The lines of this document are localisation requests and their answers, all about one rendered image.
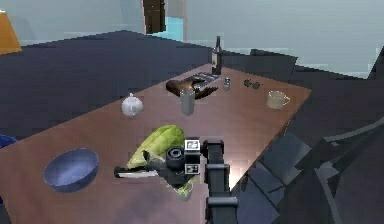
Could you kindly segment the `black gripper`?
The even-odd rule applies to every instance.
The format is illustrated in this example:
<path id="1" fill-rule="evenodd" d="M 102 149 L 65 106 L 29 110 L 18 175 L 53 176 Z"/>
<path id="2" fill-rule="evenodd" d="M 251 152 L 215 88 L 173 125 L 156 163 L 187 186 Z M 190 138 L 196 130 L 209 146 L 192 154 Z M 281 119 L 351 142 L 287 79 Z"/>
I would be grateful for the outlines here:
<path id="1" fill-rule="evenodd" d="M 166 159 L 154 153 L 144 150 L 143 158 L 147 166 L 163 166 L 159 175 L 171 186 L 182 186 L 186 180 L 184 148 L 172 147 L 166 152 Z M 128 168 L 115 167 L 114 176 L 116 178 L 147 178 L 157 176 L 156 171 L 132 171 Z"/>

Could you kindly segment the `blue bowl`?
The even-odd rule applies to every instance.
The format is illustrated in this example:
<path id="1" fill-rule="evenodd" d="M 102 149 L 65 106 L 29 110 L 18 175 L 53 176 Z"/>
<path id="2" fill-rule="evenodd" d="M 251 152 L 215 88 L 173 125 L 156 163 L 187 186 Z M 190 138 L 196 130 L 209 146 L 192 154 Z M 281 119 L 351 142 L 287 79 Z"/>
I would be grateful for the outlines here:
<path id="1" fill-rule="evenodd" d="M 87 187 L 95 179 L 98 169 L 99 158 L 95 151 L 72 149 L 47 164 L 43 180 L 56 192 L 73 193 Z"/>

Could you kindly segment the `green lettuce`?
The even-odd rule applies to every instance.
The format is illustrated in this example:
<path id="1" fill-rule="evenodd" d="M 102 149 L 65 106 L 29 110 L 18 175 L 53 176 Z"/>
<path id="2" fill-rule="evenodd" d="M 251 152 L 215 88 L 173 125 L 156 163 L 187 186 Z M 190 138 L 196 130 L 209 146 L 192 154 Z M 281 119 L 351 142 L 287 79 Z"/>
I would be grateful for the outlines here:
<path id="1" fill-rule="evenodd" d="M 162 158 L 166 159 L 166 152 L 172 147 L 183 147 L 185 143 L 184 131 L 177 125 L 165 125 L 161 126 L 152 132 L 134 152 L 130 160 L 127 162 L 127 166 L 123 168 L 131 169 L 132 171 L 156 171 L 159 175 L 159 171 L 163 166 L 147 166 L 143 158 L 142 152 L 144 150 L 154 153 Z M 187 182 L 182 186 L 171 186 L 177 196 L 184 202 L 188 201 L 192 194 L 194 175 L 186 174 Z"/>

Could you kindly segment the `black round glasses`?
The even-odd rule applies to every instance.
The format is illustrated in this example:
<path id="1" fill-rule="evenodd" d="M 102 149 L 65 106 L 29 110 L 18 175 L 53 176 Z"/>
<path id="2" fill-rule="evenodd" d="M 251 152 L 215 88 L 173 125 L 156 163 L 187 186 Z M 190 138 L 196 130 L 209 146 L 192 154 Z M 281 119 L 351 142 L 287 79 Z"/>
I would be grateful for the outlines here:
<path id="1" fill-rule="evenodd" d="M 252 87 L 253 89 L 259 89 L 261 86 L 261 83 L 257 81 L 252 82 L 250 79 L 244 80 L 243 84 L 245 87 Z"/>

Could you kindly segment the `dark brown curved object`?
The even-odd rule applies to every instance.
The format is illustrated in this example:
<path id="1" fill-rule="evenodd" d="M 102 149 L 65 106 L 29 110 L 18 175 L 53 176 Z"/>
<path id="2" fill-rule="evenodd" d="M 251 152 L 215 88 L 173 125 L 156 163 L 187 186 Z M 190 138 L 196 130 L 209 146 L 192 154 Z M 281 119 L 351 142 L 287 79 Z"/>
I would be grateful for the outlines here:
<path id="1" fill-rule="evenodd" d="M 199 100 L 211 95 L 213 92 L 217 91 L 217 87 L 206 87 L 203 90 L 195 88 L 195 84 L 202 83 L 202 80 L 197 78 L 186 78 L 184 80 L 169 80 L 166 83 L 166 90 L 177 97 L 180 96 L 182 90 L 192 90 L 195 93 L 195 99 Z"/>

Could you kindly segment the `brown wooden table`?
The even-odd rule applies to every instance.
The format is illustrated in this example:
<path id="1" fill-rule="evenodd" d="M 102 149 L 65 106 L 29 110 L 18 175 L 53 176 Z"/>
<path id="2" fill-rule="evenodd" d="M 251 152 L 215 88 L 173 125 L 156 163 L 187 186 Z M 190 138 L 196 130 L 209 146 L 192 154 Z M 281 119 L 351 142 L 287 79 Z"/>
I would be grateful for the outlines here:
<path id="1" fill-rule="evenodd" d="M 0 196 L 12 224 L 204 224 L 207 186 L 195 182 L 183 202 L 159 177 L 115 178 L 113 170 L 127 163 L 155 129 L 176 124 L 188 136 L 221 139 L 224 159 L 235 185 L 286 127 L 308 98 L 307 88 L 261 78 L 259 89 L 245 87 L 249 74 L 225 68 L 230 90 L 218 90 L 196 102 L 186 116 L 179 100 L 164 84 L 138 92 L 143 111 L 128 118 L 114 102 L 0 150 Z M 267 106 L 270 91 L 285 93 L 282 109 Z M 43 180 L 45 166 L 57 155 L 89 148 L 99 157 L 99 171 L 86 188 L 70 194 L 55 192 Z"/>

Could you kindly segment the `cream mug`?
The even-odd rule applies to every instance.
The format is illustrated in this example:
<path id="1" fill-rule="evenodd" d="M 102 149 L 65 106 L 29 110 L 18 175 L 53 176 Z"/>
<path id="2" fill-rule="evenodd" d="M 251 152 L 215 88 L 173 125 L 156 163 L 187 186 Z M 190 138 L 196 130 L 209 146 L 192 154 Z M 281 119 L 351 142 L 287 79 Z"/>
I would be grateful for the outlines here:
<path id="1" fill-rule="evenodd" d="M 282 109 L 290 102 L 290 98 L 281 91 L 270 91 L 267 97 L 267 106 L 271 109 Z"/>

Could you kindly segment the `dark grey chair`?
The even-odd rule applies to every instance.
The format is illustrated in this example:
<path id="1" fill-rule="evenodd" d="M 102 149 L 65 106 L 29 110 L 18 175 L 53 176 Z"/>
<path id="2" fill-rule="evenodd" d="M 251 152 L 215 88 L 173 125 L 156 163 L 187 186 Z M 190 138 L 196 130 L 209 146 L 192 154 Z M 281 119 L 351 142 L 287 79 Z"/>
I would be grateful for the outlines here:
<path id="1" fill-rule="evenodd" d="M 384 134 L 384 117 L 310 147 L 293 134 L 273 141 L 234 188 L 239 224 L 344 224 L 335 196 L 342 174 Z"/>

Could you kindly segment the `grey metal cup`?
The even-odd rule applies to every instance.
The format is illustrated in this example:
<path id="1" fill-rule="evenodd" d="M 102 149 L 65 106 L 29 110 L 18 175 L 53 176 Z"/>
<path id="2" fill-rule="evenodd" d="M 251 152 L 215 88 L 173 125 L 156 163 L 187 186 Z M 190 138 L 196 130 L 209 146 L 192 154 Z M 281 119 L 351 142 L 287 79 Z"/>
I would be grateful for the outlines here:
<path id="1" fill-rule="evenodd" d="M 181 111 L 189 116 L 194 113 L 195 92 L 192 89 L 183 89 L 180 92 Z"/>

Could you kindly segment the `blue round object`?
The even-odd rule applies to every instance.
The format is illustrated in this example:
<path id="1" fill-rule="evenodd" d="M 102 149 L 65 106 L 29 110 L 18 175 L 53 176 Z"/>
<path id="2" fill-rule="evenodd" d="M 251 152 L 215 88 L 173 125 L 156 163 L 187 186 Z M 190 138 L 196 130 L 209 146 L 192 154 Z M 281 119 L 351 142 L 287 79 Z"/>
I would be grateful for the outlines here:
<path id="1" fill-rule="evenodd" d="M 0 149 L 8 145 L 14 144 L 15 142 L 17 142 L 16 138 L 0 134 Z"/>

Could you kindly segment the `orange lamp shade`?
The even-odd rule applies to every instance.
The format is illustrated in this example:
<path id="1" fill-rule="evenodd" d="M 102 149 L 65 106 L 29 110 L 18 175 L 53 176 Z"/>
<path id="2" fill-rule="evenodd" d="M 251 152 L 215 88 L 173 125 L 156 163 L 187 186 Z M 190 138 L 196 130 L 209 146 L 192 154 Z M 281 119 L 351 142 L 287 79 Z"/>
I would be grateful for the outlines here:
<path id="1" fill-rule="evenodd" d="M 0 55 L 21 51 L 21 46 L 5 11 L 0 10 Z"/>

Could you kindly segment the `dark brown door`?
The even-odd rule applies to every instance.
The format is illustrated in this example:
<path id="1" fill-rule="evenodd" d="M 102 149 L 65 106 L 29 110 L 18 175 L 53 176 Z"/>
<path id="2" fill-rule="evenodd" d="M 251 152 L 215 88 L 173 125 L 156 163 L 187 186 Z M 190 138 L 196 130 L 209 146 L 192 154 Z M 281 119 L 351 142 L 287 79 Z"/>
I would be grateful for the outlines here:
<path id="1" fill-rule="evenodd" d="M 154 34 L 165 31 L 165 1 L 143 0 L 143 8 L 146 33 Z"/>

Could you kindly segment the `grey striped book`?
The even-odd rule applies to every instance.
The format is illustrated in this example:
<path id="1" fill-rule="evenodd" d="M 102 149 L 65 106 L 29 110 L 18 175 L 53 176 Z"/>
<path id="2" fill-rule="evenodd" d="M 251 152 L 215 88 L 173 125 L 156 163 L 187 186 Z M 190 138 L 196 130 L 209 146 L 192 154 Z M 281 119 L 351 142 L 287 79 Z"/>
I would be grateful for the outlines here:
<path id="1" fill-rule="evenodd" d="M 211 74 L 211 73 L 206 73 L 206 72 L 199 72 L 197 74 L 194 74 L 193 78 L 198 80 L 198 83 L 195 83 L 193 85 L 193 87 L 196 89 L 202 90 L 203 88 L 205 88 L 210 83 L 219 80 L 221 78 L 221 76 Z"/>

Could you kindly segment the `dark wine bottle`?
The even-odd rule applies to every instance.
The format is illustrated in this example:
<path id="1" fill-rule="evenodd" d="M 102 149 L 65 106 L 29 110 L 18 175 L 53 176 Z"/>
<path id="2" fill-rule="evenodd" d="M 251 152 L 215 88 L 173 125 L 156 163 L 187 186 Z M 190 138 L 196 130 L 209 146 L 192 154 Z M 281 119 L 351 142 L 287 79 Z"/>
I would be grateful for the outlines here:
<path id="1" fill-rule="evenodd" d="M 212 73 L 215 75 L 221 74 L 222 68 L 222 48 L 220 45 L 220 37 L 216 37 L 216 46 L 212 51 Z"/>

